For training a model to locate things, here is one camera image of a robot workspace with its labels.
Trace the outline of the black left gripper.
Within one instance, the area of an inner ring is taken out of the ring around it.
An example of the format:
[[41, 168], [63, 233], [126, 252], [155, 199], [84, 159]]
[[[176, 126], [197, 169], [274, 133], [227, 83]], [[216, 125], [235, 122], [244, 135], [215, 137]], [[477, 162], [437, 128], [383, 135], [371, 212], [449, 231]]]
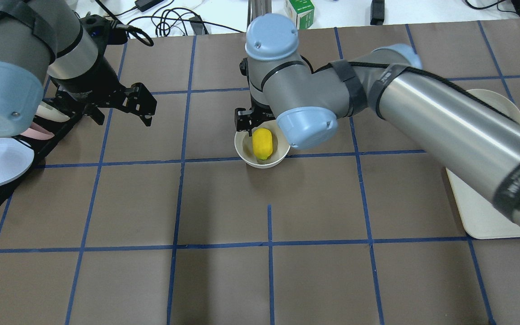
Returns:
[[136, 115], [146, 127], [150, 127], [156, 113], [157, 100], [143, 83], [134, 83], [130, 87], [101, 84], [99, 90], [84, 93], [69, 92], [55, 82], [55, 104], [58, 109], [72, 117], [75, 114], [89, 116], [98, 125], [103, 125], [105, 115], [100, 108], [114, 108], [124, 113]]

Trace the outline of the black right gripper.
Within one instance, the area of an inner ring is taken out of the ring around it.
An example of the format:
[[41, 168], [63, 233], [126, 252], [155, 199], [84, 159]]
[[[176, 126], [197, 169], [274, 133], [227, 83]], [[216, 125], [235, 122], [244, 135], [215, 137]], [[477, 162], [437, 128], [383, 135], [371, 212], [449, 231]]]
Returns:
[[238, 107], [235, 109], [235, 130], [252, 136], [255, 128], [275, 119], [275, 115], [268, 108], [251, 107], [245, 109]]

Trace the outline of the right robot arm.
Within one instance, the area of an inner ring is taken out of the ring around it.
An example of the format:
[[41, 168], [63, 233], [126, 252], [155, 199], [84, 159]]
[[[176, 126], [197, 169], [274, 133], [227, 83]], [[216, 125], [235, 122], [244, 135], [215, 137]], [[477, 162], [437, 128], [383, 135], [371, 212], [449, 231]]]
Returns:
[[405, 44], [312, 71], [298, 54], [298, 30], [267, 13], [248, 25], [240, 64], [250, 109], [235, 110], [237, 131], [274, 120], [293, 148], [326, 142], [338, 119], [369, 108], [460, 177], [520, 226], [520, 125], [448, 80], [422, 69]]

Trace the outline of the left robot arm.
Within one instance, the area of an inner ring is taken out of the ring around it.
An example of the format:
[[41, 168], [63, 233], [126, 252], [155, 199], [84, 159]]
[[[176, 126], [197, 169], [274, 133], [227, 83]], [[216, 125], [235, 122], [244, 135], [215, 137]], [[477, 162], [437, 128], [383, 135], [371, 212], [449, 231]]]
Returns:
[[157, 101], [142, 83], [123, 86], [104, 57], [108, 45], [140, 33], [101, 16], [79, 19], [64, 0], [0, 0], [0, 137], [27, 131], [46, 76], [97, 124], [103, 124], [102, 107], [132, 113], [150, 126]]

